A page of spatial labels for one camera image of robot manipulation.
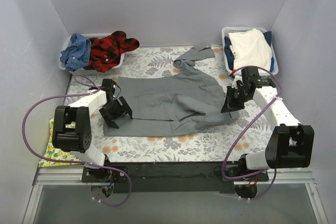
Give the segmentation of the grey long sleeve shirt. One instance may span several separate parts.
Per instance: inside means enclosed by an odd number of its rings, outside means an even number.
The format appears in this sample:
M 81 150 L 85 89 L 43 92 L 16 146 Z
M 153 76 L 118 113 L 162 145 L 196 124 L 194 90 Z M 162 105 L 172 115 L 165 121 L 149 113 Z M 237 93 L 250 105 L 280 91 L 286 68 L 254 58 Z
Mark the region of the grey long sleeve shirt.
M 226 98 L 212 76 L 195 68 L 196 61 L 215 56 L 210 44 L 193 46 L 174 60 L 179 73 L 170 77 L 120 77 L 121 96 L 133 114 L 103 127 L 105 136 L 154 137 L 190 135 L 211 126 L 232 124 L 238 112 L 221 112 Z

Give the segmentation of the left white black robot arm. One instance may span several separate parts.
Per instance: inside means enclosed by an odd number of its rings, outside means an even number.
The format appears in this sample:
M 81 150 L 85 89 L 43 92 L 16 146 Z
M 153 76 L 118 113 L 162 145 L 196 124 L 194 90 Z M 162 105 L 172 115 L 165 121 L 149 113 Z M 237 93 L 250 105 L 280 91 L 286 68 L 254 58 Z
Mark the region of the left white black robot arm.
M 107 155 L 99 151 L 92 142 L 90 117 L 99 111 L 108 129 L 118 129 L 116 120 L 128 115 L 132 110 L 118 84 L 111 79 L 103 79 L 99 88 L 91 88 L 92 93 L 69 106 L 60 105 L 55 109 L 52 134 L 53 147 L 69 152 L 86 164 L 86 175 L 94 181 L 112 182 L 118 172 L 111 170 Z

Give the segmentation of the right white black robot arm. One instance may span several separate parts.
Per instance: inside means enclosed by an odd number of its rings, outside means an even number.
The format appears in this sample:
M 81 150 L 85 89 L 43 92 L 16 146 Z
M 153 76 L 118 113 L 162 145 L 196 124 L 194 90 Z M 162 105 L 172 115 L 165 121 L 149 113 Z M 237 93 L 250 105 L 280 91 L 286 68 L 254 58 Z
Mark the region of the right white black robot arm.
M 253 100 L 261 111 L 255 118 L 264 115 L 272 135 L 263 152 L 247 154 L 238 162 L 238 176 L 233 180 L 251 180 L 268 169 L 306 168 L 310 165 L 314 130 L 303 125 L 284 104 L 282 86 L 271 73 L 261 77 L 261 67 L 238 68 L 241 76 L 227 87 L 227 96 L 221 112 L 236 112 L 244 109 L 245 102 Z

